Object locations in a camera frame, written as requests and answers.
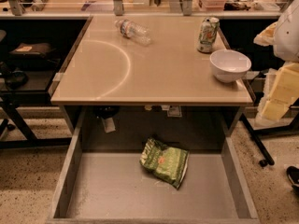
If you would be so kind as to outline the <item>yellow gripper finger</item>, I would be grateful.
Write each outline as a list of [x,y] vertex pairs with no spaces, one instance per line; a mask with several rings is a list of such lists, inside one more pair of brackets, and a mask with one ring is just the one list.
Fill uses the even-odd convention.
[[260,109],[262,119],[279,121],[299,98],[299,63],[285,62]]
[[277,26],[277,22],[273,22],[262,30],[259,34],[253,39],[253,43],[259,46],[272,46],[274,44],[274,32]]

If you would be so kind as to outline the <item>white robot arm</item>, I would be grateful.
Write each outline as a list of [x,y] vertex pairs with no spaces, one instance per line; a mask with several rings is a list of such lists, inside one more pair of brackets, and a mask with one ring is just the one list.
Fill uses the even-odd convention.
[[284,61],[259,106],[262,119],[279,121],[299,98],[299,0],[293,0],[278,21],[256,35],[253,42],[271,45],[274,55]]

